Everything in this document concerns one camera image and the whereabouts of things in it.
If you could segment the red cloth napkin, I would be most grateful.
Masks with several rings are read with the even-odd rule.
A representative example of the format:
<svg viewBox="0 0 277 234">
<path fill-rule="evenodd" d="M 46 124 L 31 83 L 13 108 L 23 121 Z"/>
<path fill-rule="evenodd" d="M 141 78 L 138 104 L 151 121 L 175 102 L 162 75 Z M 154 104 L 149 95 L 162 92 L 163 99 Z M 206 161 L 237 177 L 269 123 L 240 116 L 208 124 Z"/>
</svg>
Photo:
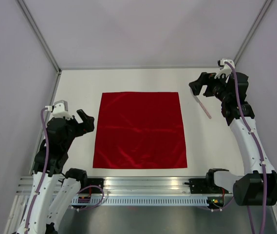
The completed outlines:
<svg viewBox="0 0 277 234">
<path fill-rule="evenodd" d="M 93 167 L 187 168 L 179 94 L 103 93 L 97 121 Z"/>
</svg>

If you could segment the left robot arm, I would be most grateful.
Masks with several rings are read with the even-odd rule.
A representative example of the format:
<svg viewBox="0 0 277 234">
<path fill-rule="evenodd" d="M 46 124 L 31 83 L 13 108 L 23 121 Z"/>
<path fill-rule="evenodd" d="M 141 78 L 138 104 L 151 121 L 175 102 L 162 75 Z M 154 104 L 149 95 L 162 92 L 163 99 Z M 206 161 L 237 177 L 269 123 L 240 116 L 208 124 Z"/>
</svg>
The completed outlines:
<svg viewBox="0 0 277 234">
<path fill-rule="evenodd" d="M 18 234 L 56 234 L 72 199 L 89 187 L 86 171 L 71 168 L 64 175 L 59 192 L 54 193 L 73 141 L 94 131 L 94 117 L 79 109 L 77 114 L 82 121 L 78 122 L 66 110 L 57 113 L 54 106 L 41 112 L 51 112 L 53 117 L 48 122 L 41 118 L 45 138 L 35 156 L 32 190 Z"/>
</svg>

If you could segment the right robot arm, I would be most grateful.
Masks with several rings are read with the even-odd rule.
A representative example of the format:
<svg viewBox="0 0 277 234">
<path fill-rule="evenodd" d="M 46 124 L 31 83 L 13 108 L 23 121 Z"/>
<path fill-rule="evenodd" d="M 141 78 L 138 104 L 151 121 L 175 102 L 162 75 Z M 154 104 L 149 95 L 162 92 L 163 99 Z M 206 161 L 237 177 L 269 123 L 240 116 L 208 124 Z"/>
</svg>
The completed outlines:
<svg viewBox="0 0 277 234">
<path fill-rule="evenodd" d="M 277 202 L 277 172 L 269 161 L 257 133 L 255 114 L 245 100 L 248 76 L 238 72 L 229 78 L 216 78 L 215 73 L 202 72 L 189 83 L 193 95 L 206 86 L 205 97 L 221 101 L 222 115 L 237 141 L 243 161 L 244 175 L 237 176 L 227 169 L 209 169 L 205 188 L 215 193 L 220 188 L 234 196 L 239 206 L 259 206 L 266 198 L 267 206 Z"/>
</svg>

